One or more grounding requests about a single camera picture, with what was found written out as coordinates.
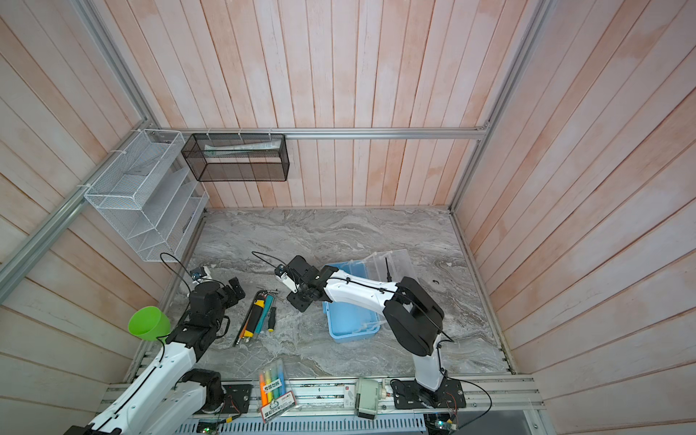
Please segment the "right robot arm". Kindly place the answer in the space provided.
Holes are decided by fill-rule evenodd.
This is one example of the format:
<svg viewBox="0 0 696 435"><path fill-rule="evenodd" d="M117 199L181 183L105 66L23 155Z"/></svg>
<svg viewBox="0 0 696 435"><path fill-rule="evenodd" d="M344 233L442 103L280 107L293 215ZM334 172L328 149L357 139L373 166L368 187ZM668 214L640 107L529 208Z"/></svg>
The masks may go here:
<svg viewBox="0 0 696 435"><path fill-rule="evenodd" d="M300 312L321 301L350 304L382 315L397 342L413 356L417 384L431 392L440 389L444 375L438 345L446 338L444 311L417 280L373 281L335 266L315 268L301 256L278 265L275 275L290 290L287 300Z"/></svg>

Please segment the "blue plastic tool box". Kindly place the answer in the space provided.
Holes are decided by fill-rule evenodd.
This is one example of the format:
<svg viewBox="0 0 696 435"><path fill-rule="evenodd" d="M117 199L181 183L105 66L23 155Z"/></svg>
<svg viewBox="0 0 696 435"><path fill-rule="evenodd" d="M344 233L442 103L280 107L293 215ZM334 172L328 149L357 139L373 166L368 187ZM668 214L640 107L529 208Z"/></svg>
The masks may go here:
<svg viewBox="0 0 696 435"><path fill-rule="evenodd" d="M393 282L386 282L385 258L389 259ZM386 323L384 302L404 277L417 277L405 249L376 252L362 260L333 263L339 279L328 282L333 303L324 302L329 335L338 344L369 339Z"/></svg>

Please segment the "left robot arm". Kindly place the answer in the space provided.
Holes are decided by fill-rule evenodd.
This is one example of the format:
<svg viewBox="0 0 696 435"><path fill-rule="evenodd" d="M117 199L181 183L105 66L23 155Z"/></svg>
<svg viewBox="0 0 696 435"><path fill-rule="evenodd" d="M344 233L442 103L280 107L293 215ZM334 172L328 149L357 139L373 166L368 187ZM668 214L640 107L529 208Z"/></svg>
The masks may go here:
<svg viewBox="0 0 696 435"><path fill-rule="evenodd" d="M226 310L246 296L237 278L199 280L176 326L156 306L136 312L129 331L161 350L138 379L105 411L68 434L172 434L193 414L218 414L227 394L218 372L197 369L204 353L228 333Z"/></svg>

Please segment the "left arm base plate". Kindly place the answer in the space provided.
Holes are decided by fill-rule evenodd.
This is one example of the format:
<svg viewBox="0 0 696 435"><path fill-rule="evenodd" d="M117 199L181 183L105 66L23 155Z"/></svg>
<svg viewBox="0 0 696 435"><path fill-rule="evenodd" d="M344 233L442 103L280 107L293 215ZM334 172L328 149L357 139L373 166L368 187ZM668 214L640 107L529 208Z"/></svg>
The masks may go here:
<svg viewBox="0 0 696 435"><path fill-rule="evenodd" d="M197 413L216 414L247 413L253 393L251 384L222 384L206 389L205 399L201 409Z"/></svg>

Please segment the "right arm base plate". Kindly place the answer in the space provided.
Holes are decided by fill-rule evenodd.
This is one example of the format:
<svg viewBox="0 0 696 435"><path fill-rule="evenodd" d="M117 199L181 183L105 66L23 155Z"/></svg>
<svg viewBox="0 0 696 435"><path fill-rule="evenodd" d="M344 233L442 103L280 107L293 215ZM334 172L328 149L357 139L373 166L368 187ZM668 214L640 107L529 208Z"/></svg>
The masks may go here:
<svg viewBox="0 0 696 435"><path fill-rule="evenodd" d="M461 384L458 381L445 379L440 388L431 391L416 381L393 379L390 382L393 390L394 406L398 410L419 409L453 409L466 407L466 399Z"/></svg>

